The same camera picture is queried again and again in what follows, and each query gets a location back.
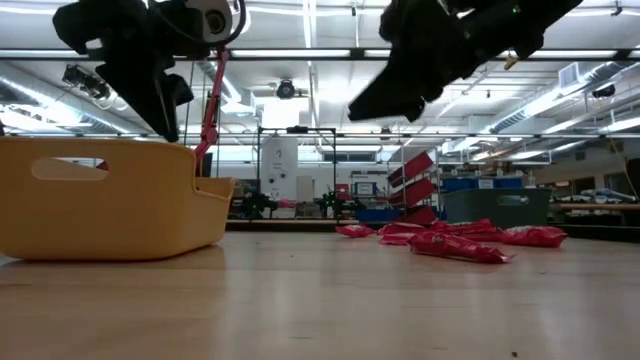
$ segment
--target plastic crate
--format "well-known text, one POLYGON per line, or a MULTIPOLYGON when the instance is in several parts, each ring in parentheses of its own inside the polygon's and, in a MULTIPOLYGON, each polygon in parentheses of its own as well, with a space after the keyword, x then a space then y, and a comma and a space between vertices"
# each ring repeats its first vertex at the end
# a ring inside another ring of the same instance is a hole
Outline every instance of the plastic crate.
POLYGON ((185 147, 0 138, 0 252, 34 260, 147 260, 218 242, 233 179, 194 178, 185 147), (104 171, 57 160, 99 158, 104 171))
POLYGON ((392 221, 402 214, 400 210, 357 210, 355 217, 361 222, 383 222, 392 221))
POLYGON ((387 180, 389 180, 389 185, 394 188, 401 186, 403 182, 407 182, 413 179, 417 175, 429 169, 431 165, 433 165, 433 160, 431 160, 426 152, 421 152, 404 165, 405 180, 403 181, 402 167, 400 167, 396 169, 396 171, 391 173, 389 177, 387 177, 387 180))
POLYGON ((496 179, 495 186, 498 189, 520 189, 522 188, 522 178, 496 179))
POLYGON ((477 189, 478 182, 474 179, 444 179, 442 180, 443 192, 477 189))
MULTIPOLYGON (((435 187, 429 179, 421 179, 407 186, 406 206, 415 206, 420 200, 433 194, 435 187)), ((389 204, 395 208, 404 207, 404 189, 400 189, 389 198, 389 204)))
POLYGON ((443 195, 452 223, 490 219, 502 228, 546 225, 551 189, 474 189, 443 195))

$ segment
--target gray container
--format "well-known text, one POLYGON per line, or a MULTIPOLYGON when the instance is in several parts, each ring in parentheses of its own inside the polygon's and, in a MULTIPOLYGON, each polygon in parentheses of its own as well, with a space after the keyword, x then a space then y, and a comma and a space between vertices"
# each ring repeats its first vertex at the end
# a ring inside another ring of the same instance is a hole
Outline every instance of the gray container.
POLYGON ((489 219, 500 228, 546 225, 551 189, 473 189, 443 195, 450 223, 489 219))

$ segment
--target fluorescent ceiling light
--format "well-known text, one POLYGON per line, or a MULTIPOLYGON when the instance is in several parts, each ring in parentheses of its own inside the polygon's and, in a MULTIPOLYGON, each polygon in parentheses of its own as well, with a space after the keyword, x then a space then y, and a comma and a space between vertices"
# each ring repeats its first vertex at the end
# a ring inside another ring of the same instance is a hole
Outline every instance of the fluorescent ceiling light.
POLYGON ((485 151, 485 152, 481 152, 480 154, 476 154, 476 155, 474 155, 474 156, 473 156, 473 160, 475 160, 475 161, 477 161, 477 160, 483 160, 483 159, 486 159, 486 158, 488 158, 488 157, 490 157, 490 156, 491 156, 491 153, 490 153, 490 152, 488 152, 488 151, 485 151))
POLYGON ((570 11, 565 16, 567 17, 590 17, 590 16, 611 16, 613 15, 613 9, 591 9, 591 10, 581 10, 575 9, 570 11))
POLYGON ((389 57, 391 50, 365 50, 366 57, 389 57))
MULTIPOLYGON (((324 145, 322 146, 324 151, 333 151, 333 147, 324 145)), ((338 152, 371 152, 380 150, 380 145, 336 145, 336 151, 338 152)))
POLYGON ((541 155, 543 153, 544 153, 544 151, 542 151, 542 150, 523 151, 523 152, 511 155, 509 157, 509 159, 511 159, 511 160, 524 160, 524 159, 528 159, 528 158, 532 158, 532 157, 541 155))
POLYGON ((548 128, 548 129, 544 130, 542 133, 543 134, 553 134, 553 133, 558 132, 558 131, 566 130, 566 129, 572 127, 573 125, 575 125, 575 124, 577 124, 579 122, 580 121, 578 121, 578 120, 568 120, 568 121, 565 121, 565 122, 561 122, 558 125, 554 125, 554 126, 548 128))
POLYGON ((36 132, 53 132, 53 133, 68 133, 68 130, 61 129, 54 124, 46 123, 44 121, 36 120, 28 116, 24 116, 20 113, 5 110, 0 113, 0 119, 6 126, 18 128, 25 131, 36 132))
POLYGON ((232 50, 234 57, 347 57, 351 54, 349 50, 323 50, 323 49, 300 49, 300 50, 232 50))
POLYGON ((11 14, 25 14, 25 15, 53 15, 56 13, 56 9, 26 9, 26 8, 1 6, 0 12, 6 12, 11 14))
POLYGON ((554 151, 554 152, 555 151, 565 151, 565 150, 571 149, 572 147, 578 146, 578 145, 580 145, 582 143, 584 143, 584 141, 572 142, 572 143, 569 143, 569 144, 558 146, 557 148, 553 149, 552 151, 554 151))
POLYGON ((547 134, 543 139, 597 139, 597 134, 547 134))
POLYGON ((640 125, 640 117, 629 119, 629 120, 616 121, 615 123, 609 126, 605 126, 602 129, 598 130, 598 133, 607 134, 610 132, 630 129, 632 127, 636 127, 639 125, 640 125))
POLYGON ((476 137, 476 139, 478 139, 479 141, 490 141, 490 142, 498 141, 498 138, 495 136, 478 136, 476 137))
POLYGON ((78 59, 84 56, 78 55, 73 50, 0 50, 0 58, 48 58, 58 57, 78 59))
POLYGON ((593 57, 609 58, 616 54, 615 50, 538 50, 529 58, 562 58, 562 57, 593 57))

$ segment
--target blue bin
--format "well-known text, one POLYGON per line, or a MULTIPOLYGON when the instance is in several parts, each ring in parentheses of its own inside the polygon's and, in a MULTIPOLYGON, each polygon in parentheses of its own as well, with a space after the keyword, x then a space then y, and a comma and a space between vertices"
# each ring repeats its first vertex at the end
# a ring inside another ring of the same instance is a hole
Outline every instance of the blue bin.
POLYGON ((476 179, 444 179, 442 181, 442 190, 444 192, 454 192, 477 188, 478 180, 476 179))
POLYGON ((522 178, 496 179, 495 186, 497 189, 521 189, 522 178))
POLYGON ((360 222, 389 222, 402 214, 402 210, 357 210, 356 219, 360 222))

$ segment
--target basket handle cutout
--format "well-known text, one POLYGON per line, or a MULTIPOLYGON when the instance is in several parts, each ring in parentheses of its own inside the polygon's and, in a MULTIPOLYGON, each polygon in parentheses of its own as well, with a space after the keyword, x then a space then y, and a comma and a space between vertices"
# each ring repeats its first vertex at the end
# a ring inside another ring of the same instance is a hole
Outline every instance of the basket handle cutout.
POLYGON ((500 206, 524 206, 529 204, 529 198, 524 195, 502 195, 498 196, 500 206))

